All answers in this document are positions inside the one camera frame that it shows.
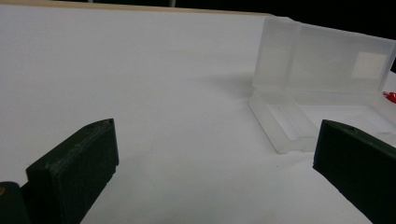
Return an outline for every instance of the clear plastic box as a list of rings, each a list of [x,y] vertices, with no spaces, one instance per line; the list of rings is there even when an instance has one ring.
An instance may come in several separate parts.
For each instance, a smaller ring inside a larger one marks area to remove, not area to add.
[[[396,104],[382,89],[396,41],[265,19],[249,102],[279,153],[314,151],[331,119],[396,144]]]

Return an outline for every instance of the white surface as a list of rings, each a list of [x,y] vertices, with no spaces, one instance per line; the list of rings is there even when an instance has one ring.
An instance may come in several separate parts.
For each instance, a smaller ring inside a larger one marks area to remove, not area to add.
[[[114,118],[120,166],[82,223],[370,223],[251,112],[262,23],[0,6],[0,180]]]

